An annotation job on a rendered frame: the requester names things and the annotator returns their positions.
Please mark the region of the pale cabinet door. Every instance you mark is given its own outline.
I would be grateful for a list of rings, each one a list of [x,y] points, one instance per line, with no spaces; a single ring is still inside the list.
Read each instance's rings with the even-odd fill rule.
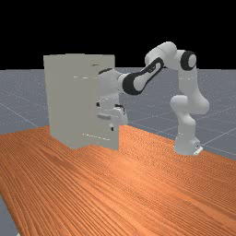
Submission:
[[[116,73],[110,65],[92,65],[80,76],[74,77],[75,108],[71,148],[97,145],[117,150],[119,127],[109,127],[97,117],[98,101],[119,102]]]

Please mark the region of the pale cabinet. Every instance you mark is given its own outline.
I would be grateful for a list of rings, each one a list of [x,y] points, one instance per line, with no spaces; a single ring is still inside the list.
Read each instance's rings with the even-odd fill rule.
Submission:
[[[73,139],[75,102],[74,77],[86,72],[92,65],[114,67],[112,55],[58,54],[45,55],[45,90],[49,113],[50,135],[71,148]]]

